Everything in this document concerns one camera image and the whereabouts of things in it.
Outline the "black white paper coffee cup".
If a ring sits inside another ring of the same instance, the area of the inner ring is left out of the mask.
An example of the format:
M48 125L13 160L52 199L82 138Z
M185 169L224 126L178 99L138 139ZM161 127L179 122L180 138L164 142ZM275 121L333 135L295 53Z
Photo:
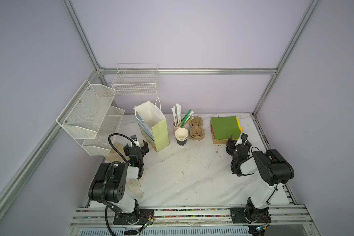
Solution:
M184 140L189 136L189 131L186 128L180 127L175 130L175 137L179 140Z

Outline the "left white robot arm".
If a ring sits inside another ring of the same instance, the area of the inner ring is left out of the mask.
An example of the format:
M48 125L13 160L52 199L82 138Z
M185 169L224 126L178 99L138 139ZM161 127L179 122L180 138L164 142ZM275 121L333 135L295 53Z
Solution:
M121 153L113 144L115 136L124 137L130 141ZM148 143L141 145L137 136L127 137L123 134L112 133L108 136L111 148L123 159L123 162L113 161L100 164L89 190L88 198L91 201L102 203L105 209L105 218L109 211L113 212L114 225L144 224L152 220L153 209L140 209L139 202L126 192L127 180L140 180L144 172L144 157L149 152Z

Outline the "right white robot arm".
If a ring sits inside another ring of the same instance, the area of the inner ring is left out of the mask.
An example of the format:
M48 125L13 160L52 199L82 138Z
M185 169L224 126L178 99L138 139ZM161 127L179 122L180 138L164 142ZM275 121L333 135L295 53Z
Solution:
M294 178L293 167L276 149L263 152L252 146L246 133L242 133L237 140L230 137L226 151L232 156L232 174L245 177L258 173L261 177L246 205L230 209L233 223L268 224L271 221L268 213L271 200L280 186Z

